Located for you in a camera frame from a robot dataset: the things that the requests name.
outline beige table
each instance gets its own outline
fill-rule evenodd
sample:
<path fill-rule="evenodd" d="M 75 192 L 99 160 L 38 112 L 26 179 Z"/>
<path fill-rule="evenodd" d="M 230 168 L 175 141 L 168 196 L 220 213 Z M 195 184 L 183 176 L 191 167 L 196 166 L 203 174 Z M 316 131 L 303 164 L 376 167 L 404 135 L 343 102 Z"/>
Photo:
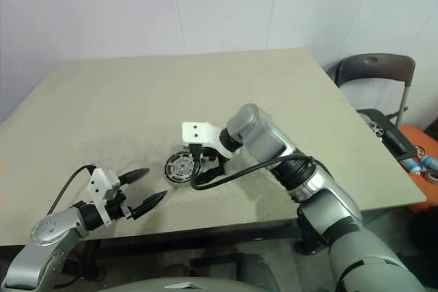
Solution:
<path fill-rule="evenodd" d="M 296 217 L 296 205 L 266 171 L 209 191 L 175 189 L 164 178 L 183 121 L 222 127 L 245 103 L 271 114 L 362 209 L 425 199 L 303 49 L 66 62 L 1 127 L 0 244 L 25 243 L 65 180 L 86 163 L 117 173 L 149 167 L 126 189 L 129 204 L 169 191 L 154 212 L 119 220 L 91 238 Z M 231 169 L 252 164 L 243 152 Z M 87 182 L 86 173 L 78 176 L 57 210 L 89 200 Z"/>

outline disc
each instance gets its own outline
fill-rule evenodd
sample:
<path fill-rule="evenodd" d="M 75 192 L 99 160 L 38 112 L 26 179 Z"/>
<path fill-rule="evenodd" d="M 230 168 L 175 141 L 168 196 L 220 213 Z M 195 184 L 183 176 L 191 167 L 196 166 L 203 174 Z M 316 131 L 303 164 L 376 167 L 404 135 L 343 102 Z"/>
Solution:
<path fill-rule="evenodd" d="M 417 157 L 422 159 L 426 155 L 426 151 L 421 146 L 415 145 L 415 148 L 417 149 Z"/>
<path fill-rule="evenodd" d="M 425 176 L 426 176 L 426 180 L 427 180 L 429 183 L 437 184 L 437 185 L 438 185 L 438 174 L 437 174 L 435 171 L 433 171 L 433 170 L 428 170 L 428 171 L 425 173 Z"/>
<path fill-rule="evenodd" d="M 190 181 L 193 167 L 192 153 L 188 150 L 181 150 L 166 161 L 164 175 L 172 183 L 186 183 Z"/>
<path fill-rule="evenodd" d="M 374 134 L 377 136 L 377 138 L 382 141 L 383 135 L 385 134 L 385 130 L 383 130 L 382 127 L 380 127 L 375 121 L 371 120 L 369 116 L 363 113 L 359 113 L 359 115 L 365 120 L 365 122 L 368 124 L 368 126 L 371 128 L 371 130 L 374 132 Z"/>

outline black wire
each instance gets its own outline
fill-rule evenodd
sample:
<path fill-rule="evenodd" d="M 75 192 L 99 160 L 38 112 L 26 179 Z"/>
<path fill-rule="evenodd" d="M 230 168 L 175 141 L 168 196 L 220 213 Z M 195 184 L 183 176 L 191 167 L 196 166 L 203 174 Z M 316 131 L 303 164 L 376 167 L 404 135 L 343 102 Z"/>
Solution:
<path fill-rule="evenodd" d="M 236 172 L 235 174 L 232 174 L 228 177 L 220 179 L 219 181 L 214 181 L 208 185 L 203 185 L 203 183 L 196 182 L 196 172 L 199 169 L 201 163 L 199 162 L 199 160 L 197 160 L 197 161 L 195 160 L 194 165 L 193 165 L 192 175 L 190 177 L 190 184 L 193 187 L 193 189 L 195 189 L 197 191 L 202 191 L 205 189 L 210 189 L 210 188 L 217 187 L 219 185 L 228 183 L 229 181 L 233 181 L 234 179 L 245 176 L 246 174 L 250 174 L 251 172 L 254 172 L 255 170 L 262 169 L 262 168 L 267 167 L 271 164 L 274 164 L 277 162 L 288 161 L 288 160 L 306 160 L 307 162 L 315 162 L 318 165 L 320 165 L 324 170 L 326 170 L 328 174 L 331 175 L 331 173 L 326 168 L 326 166 L 324 164 L 322 164 L 321 162 L 319 162 L 318 160 L 314 159 L 313 157 L 310 157 L 307 155 L 290 154 L 290 155 L 285 155 L 284 157 L 276 157 L 274 159 L 271 159 L 271 160 L 268 160 L 265 162 L 261 162 L 259 164 L 253 165 L 252 167 L 249 167 L 249 168 L 246 168 L 242 171 Z"/>
<path fill-rule="evenodd" d="M 71 280 L 69 280 L 68 282 L 61 283 L 61 284 L 56 284 L 56 285 L 54 286 L 55 289 L 63 289 L 64 287 L 69 287 L 70 285 L 75 284 L 76 281 L 77 281 L 78 279 L 81 278 L 82 269 L 83 269 L 82 261 L 81 261 L 81 259 L 80 259 L 76 254 L 74 254 L 73 252 L 71 252 L 70 255 L 73 255 L 73 256 L 76 258 L 76 261 L 77 261 L 77 263 L 78 263 L 79 268 L 78 268 L 78 270 L 77 270 L 77 273 L 76 273 L 75 277 L 73 277 L 73 278 L 72 278 Z"/>
<path fill-rule="evenodd" d="M 71 184 L 71 182 L 73 181 L 73 179 L 75 179 L 75 177 L 78 175 L 78 173 L 80 173 L 81 171 L 88 169 L 88 171 L 92 172 L 93 169 L 95 169 L 95 166 L 92 164 L 87 164 L 87 165 L 83 165 L 81 166 L 79 169 L 77 169 L 75 172 L 72 173 L 72 175 L 70 176 L 70 178 L 66 181 L 66 183 L 64 184 L 64 186 L 61 188 L 61 191 L 59 192 L 59 194 L 56 196 L 55 201 L 53 201 L 53 204 L 51 205 L 49 212 L 47 212 L 47 215 L 50 215 L 53 210 L 55 210 L 57 204 L 59 203 L 59 201 L 61 200 L 62 195 L 64 194 L 64 192 L 67 190 L 68 186 Z M 74 257 L 76 257 L 77 259 L 77 263 L 79 264 L 79 269 L 75 275 L 74 278 L 72 278 L 71 280 L 69 280 L 67 283 L 62 283 L 62 284 L 57 284 L 55 285 L 55 289 L 63 289 L 64 287 L 69 287 L 70 285 L 73 285 L 80 277 L 81 277 L 81 273 L 82 273 L 82 261 L 81 259 L 71 253 Z"/>
<path fill-rule="evenodd" d="M 56 199 L 53 201 L 53 204 L 50 207 L 49 212 L 47 212 L 47 215 L 50 215 L 53 212 L 53 210 L 55 210 L 58 202 L 61 200 L 62 195 L 64 194 L 64 192 L 66 191 L 66 189 L 70 185 L 70 183 L 73 181 L 73 179 L 78 175 L 78 173 L 80 173 L 82 170 L 85 170 L 85 169 L 94 169 L 94 168 L 95 167 L 93 165 L 87 164 L 87 165 L 81 166 L 79 169 L 77 169 L 75 172 L 73 172 L 72 175 L 70 176 L 70 178 L 64 184 L 64 186 L 61 188 L 61 191 L 59 192 L 59 194 L 56 196 Z"/>

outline wall tile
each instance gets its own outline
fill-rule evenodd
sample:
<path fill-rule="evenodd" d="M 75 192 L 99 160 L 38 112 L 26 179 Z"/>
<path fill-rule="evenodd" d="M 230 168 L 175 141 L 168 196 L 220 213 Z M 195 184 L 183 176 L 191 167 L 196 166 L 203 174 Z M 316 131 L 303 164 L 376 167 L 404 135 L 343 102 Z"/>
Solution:
<path fill-rule="evenodd" d="M 188 52 L 264 49 L 272 0 L 178 0 Z"/>
<path fill-rule="evenodd" d="M 182 53 L 176 0 L 73 0 L 103 57 Z"/>
<path fill-rule="evenodd" d="M 340 89 L 355 109 L 374 109 L 385 86 L 383 79 L 358 79 L 343 84 Z"/>
<path fill-rule="evenodd" d="M 32 91 L 33 83 L 4 51 L 0 54 L 0 122 L 7 119 Z"/>
<path fill-rule="evenodd" d="M 304 46 L 327 66 L 336 59 L 361 0 L 275 0 L 269 48 Z"/>
<path fill-rule="evenodd" d="M 406 53 L 438 0 L 363 0 L 342 55 Z"/>
<path fill-rule="evenodd" d="M 1 39 L 20 66 L 93 54 L 70 0 L 1 0 Z"/>
<path fill-rule="evenodd" d="M 428 19 L 408 54 L 417 62 L 408 97 L 406 123 L 427 127 L 438 117 L 438 8 Z"/>

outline black chair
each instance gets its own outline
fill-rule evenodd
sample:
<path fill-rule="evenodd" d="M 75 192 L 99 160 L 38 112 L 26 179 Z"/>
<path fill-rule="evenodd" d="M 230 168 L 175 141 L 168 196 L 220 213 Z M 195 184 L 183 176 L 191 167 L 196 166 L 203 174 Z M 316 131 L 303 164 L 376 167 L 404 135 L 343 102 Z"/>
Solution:
<path fill-rule="evenodd" d="M 400 108 L 395 114 L 397 116 L 395 126 L 390 121 L 393 117 L 392 115 L 386 116 L 377 109 L 358 110 L 358 113 L 367 116 L 383 130 L 382 142 L 397 160 L 408 159 L 417 154 L 415 147 L 398 130 L 403 112 L 406 110 L 405 105 L 414 69 L 415 62 L 409 56 L 385 53 L 370 53 L 347 57 L 334 67 L 335 74 L 333 78 L 338 87 L 348 81 L 369 78 L 391 79 L 404 82 Z"/>

